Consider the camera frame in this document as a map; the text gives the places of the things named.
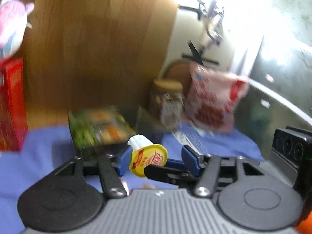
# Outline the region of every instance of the blue tablecloth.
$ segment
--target blue tablecloth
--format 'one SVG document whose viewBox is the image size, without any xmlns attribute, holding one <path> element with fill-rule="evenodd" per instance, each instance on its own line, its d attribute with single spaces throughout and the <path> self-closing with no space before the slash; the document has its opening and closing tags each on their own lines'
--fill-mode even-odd
<svg viewBox="0 0 312 234">
<path fill-rule="evenodd" d="M 231 134 L 198 132 L 192 126 L 182 125 L 194 146 L 203 153 L 220 156 L 238 156 L 263 161 L 257 145 L 236 129 Z M 169 158 L 181 159 L 181 144 L 168 133 L 162 145 Z M 0 156 L 0 234 L 18 234 L 24 226 L 17 213 L 18 197 L 32 184 L 73 157 L 70 132 L 67 126 L 49 127 L 30 131 L 21 152 L 2 153 Z M 138 178 L 130 171 L 123 179 L 130 189 L 140 188 L 147 182 L 159 188 L 174 187 L 170 184 Z M 87 182 L 101 190 L 99 178 L 89 177 Z"/>
</svg>

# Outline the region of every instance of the yellow lid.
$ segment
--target yellow lid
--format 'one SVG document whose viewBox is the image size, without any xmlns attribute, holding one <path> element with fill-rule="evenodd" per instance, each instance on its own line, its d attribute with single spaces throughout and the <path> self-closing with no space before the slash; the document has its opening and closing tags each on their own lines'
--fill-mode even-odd
<svg viewBox="0 0 312 234">
<path fill-rule="evenodd" d="M 146 146 L 139 150 L 132 152 L 130 171 L 141 178 L 144 175 L 144 168 L 150 164 L 164 166 L 168 159 L 168 152 L 166 148 L 160 144 L 153 144 Z"/>
<path fill-rule="evenodd" d="M 179 93 L 183 91 L 182 83 L 171 79 L 154 80 L 154 86 L 159 93 Z"/>
</svg>

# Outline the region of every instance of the wooden wall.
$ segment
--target wooden wall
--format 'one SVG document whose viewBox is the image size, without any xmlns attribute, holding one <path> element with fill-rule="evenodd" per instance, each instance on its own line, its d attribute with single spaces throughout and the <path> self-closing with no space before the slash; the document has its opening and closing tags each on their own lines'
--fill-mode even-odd
<svg viewBox="0 0 312 234">
<path fill-rule="evenodd" d="M 172 0 L 34 1 L 17 56 L 31 128 L 67 122 L 85 107 L 147 102 L 166 56 Z"/>
</svg>

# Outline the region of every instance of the camera lens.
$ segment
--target camera lens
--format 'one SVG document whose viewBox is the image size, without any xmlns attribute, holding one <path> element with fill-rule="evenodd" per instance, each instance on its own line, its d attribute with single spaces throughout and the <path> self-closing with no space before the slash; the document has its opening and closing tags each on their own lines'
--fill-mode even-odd
<svg viewBox="0 0 312 234">
<path fill-rule="evenodd" d="M 302 159 L 303 156 L 303 147 L 302 144 L 297 144 L 294 148 L 294 158 L 295 160 L 299 161 Z"/>
<path fill-rule="evenodd" d="M 282 137 L 279 134 L 275 139 L 275 147 L 276 148 L 280 147 L 281 143 L 282 143 Z"/>
<path fill-rule="evenodd" d="M 283 145 L 283 151 L 287 156 L 291 153 L 291 148 L 292 148 L 292 140 L 290 137 L 287 137 Z"/>
</svg>

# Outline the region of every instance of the glass jar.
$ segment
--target glass jar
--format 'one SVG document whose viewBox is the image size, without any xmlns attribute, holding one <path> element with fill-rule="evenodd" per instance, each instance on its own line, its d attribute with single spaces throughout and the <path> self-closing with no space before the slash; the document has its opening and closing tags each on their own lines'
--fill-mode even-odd
<svg viewBox="0 0 312 234">
<path fill-rule="evenodd" d="M 154 80 L 150 93 L 149 112 L 169 130 L 175 130 L 183 111 L 183 86 L 179 81 Z"/>
</svg>

